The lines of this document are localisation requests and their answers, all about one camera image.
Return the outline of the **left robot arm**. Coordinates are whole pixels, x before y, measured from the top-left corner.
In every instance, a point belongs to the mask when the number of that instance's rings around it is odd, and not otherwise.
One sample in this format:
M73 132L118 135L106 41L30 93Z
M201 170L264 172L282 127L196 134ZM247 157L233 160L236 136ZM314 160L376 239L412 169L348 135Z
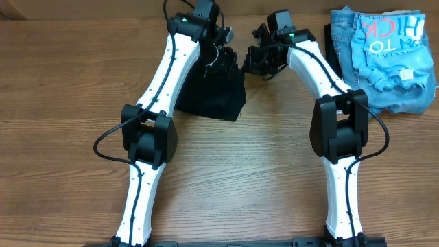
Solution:
M159 178L176 152L175 110L236 120L245 93L237 54L228 44L233 31L214 1L199 1L190 13L167 17L166 50L154 77L136 104L121 111L124 159L130 182L122 222L110 246L147 246Z

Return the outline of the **black t-shirt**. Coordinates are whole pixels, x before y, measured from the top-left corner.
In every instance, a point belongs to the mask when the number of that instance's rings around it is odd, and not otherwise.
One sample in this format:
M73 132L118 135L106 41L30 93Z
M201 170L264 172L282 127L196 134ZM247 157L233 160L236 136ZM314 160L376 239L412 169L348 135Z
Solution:
M224 121L236 121L244 104L244 75L236 64L226 73L191 70L176 102L176 110Z

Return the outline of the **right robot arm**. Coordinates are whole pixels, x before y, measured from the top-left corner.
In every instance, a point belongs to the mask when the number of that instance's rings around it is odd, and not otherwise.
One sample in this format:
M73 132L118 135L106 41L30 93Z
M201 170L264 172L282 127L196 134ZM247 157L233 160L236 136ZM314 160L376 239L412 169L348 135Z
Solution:
M249 47L243 70L268 81L289 67L315 99L309 138L324 166L328 200L322 246L367 246L357 205L358 160L368 140L366 94L340 79L315 36L296 29L288 10L270 14L252 35L258 44Z

